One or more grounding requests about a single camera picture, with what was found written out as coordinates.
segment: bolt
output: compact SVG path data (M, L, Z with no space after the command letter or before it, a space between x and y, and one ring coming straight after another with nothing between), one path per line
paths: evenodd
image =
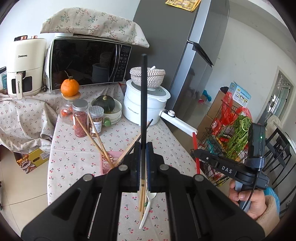
M126 171L127 169L128 169L128 166L127 165L120 165L119 167L118 167L118 169L120 170L120 171Z
M204 177L203 175L195 175L194 179L197 181L197 182L202 182L204 180Z
M93 179L93 175L92 174L85 174L83 176L83 180L88 182L88 181L91 181Z
M159 166L159 168L160 168L162 171L166 171L166 170L168 170L169 166L168 166L167 164L161 164L161 165Z

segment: orange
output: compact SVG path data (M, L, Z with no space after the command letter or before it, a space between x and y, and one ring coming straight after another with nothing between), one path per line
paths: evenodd
M66 79L61 85L61 92L64 96L74 96L79 91L79 84L75 79Z

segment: plastic spoon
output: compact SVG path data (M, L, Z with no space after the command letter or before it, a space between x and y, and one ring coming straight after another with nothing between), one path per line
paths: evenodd
M148 212L149 212L149 209L150 209L150 206L151 206L151 200L156 197L156 192L150 192L150 191L147 190L146 195L147 195L147 198L148 198L148 204L147 204L145 213L143 215L143 218L142 218L139 229L141 229L143 227L144 223L145 223L145 220L147 218L147 215L148 215Z

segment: gray refrigerator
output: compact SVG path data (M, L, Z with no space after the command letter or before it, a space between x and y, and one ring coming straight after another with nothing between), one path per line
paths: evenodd
M148 55L149 67L164 69L162 86L171 94L166 109L185 122L214 68L229 11L228 0L202 0L193 12L169 6L165 0L141 0L137 8L133 20L150 47L132 48L128 70L141 65L142 53Z

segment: hand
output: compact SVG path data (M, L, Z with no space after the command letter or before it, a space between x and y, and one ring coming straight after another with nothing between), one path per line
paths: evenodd
M234 202L237 206L238 201L247 201L251 191L252 190L248 190L248 191L242 191L240 193L238 193L237 191L235 191L235 180L231 180L230 181L230 185L229 185L229 194L228 197L230 198L230 200L232 202ZM250 208L247 212L247 214L254 220L257 220L267 209L267 206L265 204L265 195L264 192L262 190L258 190L255 189L253 192L253 195L250 199L251 205Z

